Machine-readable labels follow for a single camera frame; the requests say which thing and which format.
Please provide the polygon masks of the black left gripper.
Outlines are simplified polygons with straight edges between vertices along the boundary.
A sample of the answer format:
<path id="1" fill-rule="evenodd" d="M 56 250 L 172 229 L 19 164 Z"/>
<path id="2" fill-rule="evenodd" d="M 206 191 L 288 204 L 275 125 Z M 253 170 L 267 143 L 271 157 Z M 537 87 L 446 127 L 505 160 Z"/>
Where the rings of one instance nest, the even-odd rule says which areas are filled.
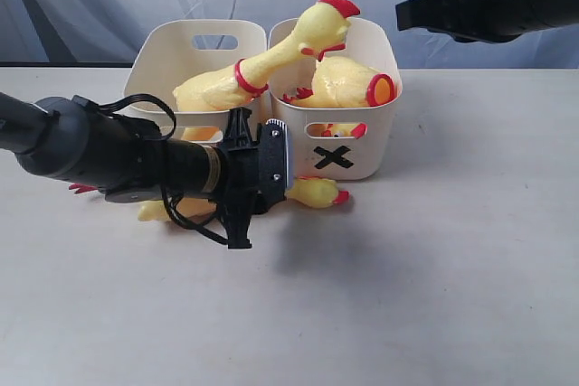
<path id="1" fill-rule="evenodd" d="M 258 142 L 252 137 L 248 108 L 229 112 L 223 140 L 218 149 L 226 157 L 227 175 L 223 188 L 223 227 L 229 249 L 250 249 L 248 238 L 252 215 L 267 212 L 264 196 L 258 186 Z"/>

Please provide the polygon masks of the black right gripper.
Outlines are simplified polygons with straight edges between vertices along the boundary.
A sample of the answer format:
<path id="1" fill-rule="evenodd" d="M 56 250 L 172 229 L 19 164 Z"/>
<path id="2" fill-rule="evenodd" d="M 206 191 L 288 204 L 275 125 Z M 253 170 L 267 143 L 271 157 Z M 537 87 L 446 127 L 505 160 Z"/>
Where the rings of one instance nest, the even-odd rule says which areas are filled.
<path id="1" fill-rule="evenodd" d="M 399 31 L 470 33 L 483 42 L 510 42 L 530 32 L 578 23 L 578 0 L 407 0 L 395 6 Z"/>

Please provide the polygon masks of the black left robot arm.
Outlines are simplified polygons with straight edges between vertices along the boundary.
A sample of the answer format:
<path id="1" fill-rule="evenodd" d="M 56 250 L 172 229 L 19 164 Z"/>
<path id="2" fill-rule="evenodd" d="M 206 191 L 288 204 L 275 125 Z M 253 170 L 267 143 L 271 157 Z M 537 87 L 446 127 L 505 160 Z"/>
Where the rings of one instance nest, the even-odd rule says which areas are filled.
<path id="1" fill-rule="evenodd" d="M 223 140 L 203 146 L 162 133 L 153 121 L 121 110 L 150 94 L 99 105 L 81 96 L 28 103 L 1 96 L 1 147 L 29 174 L 84 185 L 106 201 L 160 201 L 169 219 L 230 249 L 248 249 L 259 196 L 256 142 L 248 108 L 228 115 Z"/>

